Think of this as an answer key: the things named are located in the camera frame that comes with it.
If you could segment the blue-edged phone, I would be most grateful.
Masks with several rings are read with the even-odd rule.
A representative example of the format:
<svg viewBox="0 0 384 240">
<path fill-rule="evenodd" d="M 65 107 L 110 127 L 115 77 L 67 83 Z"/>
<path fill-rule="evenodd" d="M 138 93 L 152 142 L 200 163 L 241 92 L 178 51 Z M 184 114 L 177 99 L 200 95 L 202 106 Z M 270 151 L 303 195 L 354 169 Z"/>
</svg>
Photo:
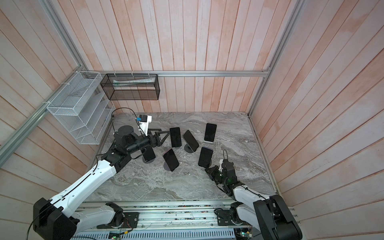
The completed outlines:
<svg viewBox="0 0 384 240">
<path fill-rule="evenodd" d="M 198 165 L 205 169 L 209 168 L 212 163 L 213 150 L 207 147 L 202 147 L 199 156 Z"/>
</svg>

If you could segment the teal-edged phone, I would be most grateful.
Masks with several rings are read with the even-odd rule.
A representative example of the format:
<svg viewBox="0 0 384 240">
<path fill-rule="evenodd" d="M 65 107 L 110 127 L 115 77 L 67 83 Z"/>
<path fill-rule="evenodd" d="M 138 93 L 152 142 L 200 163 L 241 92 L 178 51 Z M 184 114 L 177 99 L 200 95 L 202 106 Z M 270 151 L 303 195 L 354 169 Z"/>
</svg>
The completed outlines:
<svg viewBox="0 0 384 240">
<path fill-rule="evenodd" d="M 200 146 L 198 141 L 195 139 L 195 137 L 193 136 L 193 134 L 191 133 L 190 130 L 187 130 L 184 134 L 183 134 L 183 138 L 184 140 L 186 141 L 186 143 L 191 147 L 191 149 L 193 149 L 193 151 L 195 152 L 198 147 Z"/>
</svg>

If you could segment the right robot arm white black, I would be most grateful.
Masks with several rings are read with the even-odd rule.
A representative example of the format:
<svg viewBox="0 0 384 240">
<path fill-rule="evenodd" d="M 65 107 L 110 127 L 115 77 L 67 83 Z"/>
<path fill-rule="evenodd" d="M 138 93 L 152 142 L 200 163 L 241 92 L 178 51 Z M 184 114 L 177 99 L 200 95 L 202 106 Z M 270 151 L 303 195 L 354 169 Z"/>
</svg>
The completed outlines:
<svg viewBox="0 0 384 240">
<path fill-rule="evenodd" d="M 219 166 L 205 169 L 216 186 L 235 202 L 231 204 L 230 221 L 246 222 L 260 231 L 264 240 L 301 240 L 303 233 L 280 195 L 267 196 L 240 182 L 234 164 L 224 159 Z"/>
</svg>

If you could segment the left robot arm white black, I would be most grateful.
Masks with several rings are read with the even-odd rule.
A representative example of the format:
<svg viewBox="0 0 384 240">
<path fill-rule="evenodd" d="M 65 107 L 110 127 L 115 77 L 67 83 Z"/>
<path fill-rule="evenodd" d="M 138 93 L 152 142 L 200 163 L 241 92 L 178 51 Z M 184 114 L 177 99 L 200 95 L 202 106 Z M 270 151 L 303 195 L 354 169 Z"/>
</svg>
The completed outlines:
<svg viewBox="0 0 384 240">
<path fill-rule="evenodd" d="M 165 142 L 161 138 L 169 131 L 148 129 L 147 134 L 138 136 L 132 126 L 122 126 L 114 132 L 114 141 L 109 150 L 87 173 L 68 188 L 49 200 L 39 199 L 33 207 L 33 221 L 29 230 L 34 230 L 44 240 L 69 240 L 84 230 L 108 225 L 120 229 L 125 223 L 123 209 L 113 202 L 95 210 L 76 213 L 78 207 L 100 185 L 121 171 L 140 151 L 142 155 L 150 148 L 160 147 Z"/>
</svg>

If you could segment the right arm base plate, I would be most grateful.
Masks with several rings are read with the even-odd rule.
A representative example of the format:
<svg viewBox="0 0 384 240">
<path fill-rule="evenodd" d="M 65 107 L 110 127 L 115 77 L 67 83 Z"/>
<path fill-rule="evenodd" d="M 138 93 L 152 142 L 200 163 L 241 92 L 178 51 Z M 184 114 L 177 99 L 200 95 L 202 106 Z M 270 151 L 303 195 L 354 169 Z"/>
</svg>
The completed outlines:
<svg viewBox="0 0 384 240">
<path fill-rule="evenodd" d="M 238 209 L 215 209 L 214 213 L 217 216 L 219 226 L 243 226 L 250 225 L 258 228 L 259 223 L 256 214 L 248 208 Z"/>
</svg>

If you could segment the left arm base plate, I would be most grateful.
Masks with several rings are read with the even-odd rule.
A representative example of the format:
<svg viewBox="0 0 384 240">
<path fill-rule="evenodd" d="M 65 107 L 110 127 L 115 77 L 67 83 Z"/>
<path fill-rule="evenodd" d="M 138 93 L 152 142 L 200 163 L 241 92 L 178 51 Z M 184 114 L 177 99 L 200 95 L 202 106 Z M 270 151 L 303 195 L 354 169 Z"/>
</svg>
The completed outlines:
<svg viewBox="0 0 384 240">
<path fill-rule="evenodd" d="M 121 217 L 113 218 L 109 224 L 98 225 L 97 229 L 112 229 L 112 228 L 126 228 L 126 229 L 135 229 L 138 225 L 139 212 L 124 212 L 124 215 Z"/>
</svg>

